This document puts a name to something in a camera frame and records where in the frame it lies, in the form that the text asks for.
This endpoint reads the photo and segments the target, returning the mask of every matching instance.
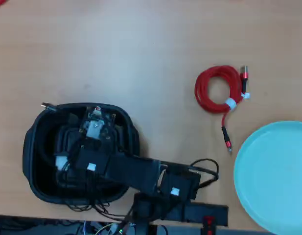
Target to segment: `table surface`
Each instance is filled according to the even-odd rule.
[[[251,99],[227,118],[232,156],[222,116],[194,97],[198,74],[223,64],[250,71]],[[217,102],[229,95],[220,79],[209,91]],[[114,104],[132,117],[145,155],[217,160],[220,179],[197,201],[228,205],[231,229],[262,230],[236,196],[234,160],[259,127],[302,121],[302,0],[10,0],[0,7],[0,214],[105,220],[32,193],[22,148],[41,102]],[[134,193],[110,212],[126,213]]]

